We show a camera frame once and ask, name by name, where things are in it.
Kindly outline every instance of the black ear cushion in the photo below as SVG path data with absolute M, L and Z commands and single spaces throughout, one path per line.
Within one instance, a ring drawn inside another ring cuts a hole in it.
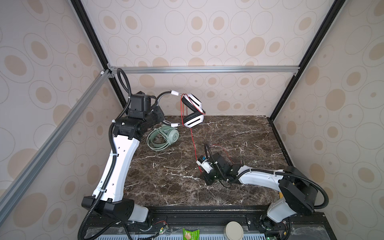
M 194 113 L 191 113 L 189 114 L 188 116 L 186 117 L 183 117 L 183 122 L 186 123 L 188 122 L 189 120 L 191 119 L 194 119 L 195 117 L 198 117 L 200 115 L 203 115 L 201 112 L 197 111 L 197 112 L 194 112 Z
M 189 108 L 191 109 L 192 111 L 194 112 L 198 112 L 197 108 L 192 104 L 190 103 L 185 97 L 183 97 L 181 99 L 181 101 Z

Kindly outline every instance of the wallpaper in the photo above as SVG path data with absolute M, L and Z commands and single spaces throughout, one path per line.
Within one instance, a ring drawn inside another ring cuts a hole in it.
M 82 0 L 112 66 L 296 65 L 333 0 Z
M 0 228 L 0 240 L 69 240 L 87 211 L 111 147 L 108 129 L 122 110 L 104 83 Z
M 275 120 L 339 240 L 384 236 L 383 35 L 384 0 L 349 1 Z
M 292 76 L 293 73 L 127 75 L 133 93 L 143 91 L 155 96 L 169 90 L 192 93 L 202 102 L 207 115 L 265 116 L 271 115 Z M 165 115 L 180 115 L 180 96 L 165 95 L 160 107 Z
M 65 0 L 0 7 L 0 196 L 101 67 Z

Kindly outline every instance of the green snack package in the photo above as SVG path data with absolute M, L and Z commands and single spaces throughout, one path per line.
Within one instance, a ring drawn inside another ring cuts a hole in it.
M 200 230 L 187 231 L 183 229 L 183 240 L 199 240 Z

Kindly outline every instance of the white round container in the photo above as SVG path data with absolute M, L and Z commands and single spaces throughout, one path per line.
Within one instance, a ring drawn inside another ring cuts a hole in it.
M 224 236 L 228 240 L 242 240 L 244 231 L 238 222 L 229 222 L 224 228 Z

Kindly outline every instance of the brown marble surface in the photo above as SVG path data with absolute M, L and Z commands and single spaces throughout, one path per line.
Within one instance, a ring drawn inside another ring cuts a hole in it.
M 166 116 L 166 119 L 181 121 L 178 116 Z M 178 130 L 177 142 L 161 152 L 152 151 L 146 145 L 150 131 L 144 135 L 125 182 L 127 198 L 146 206 L 262 205 L 278 199 L 277 191 L 265 187 L 232 184 L 226 189 L 219 182 L 207 186 L 199 179 L 190 129 L 179 127 Z M 197 157 L 204 155 L 203 143 L 208 142 L 224 147 L 233 162 L 265 169 L 287 166 L 265 117 L 205 116 L 204 122 L 193 127 L 192 132 Z M 229 161 L 222 148 L 211 149 Z

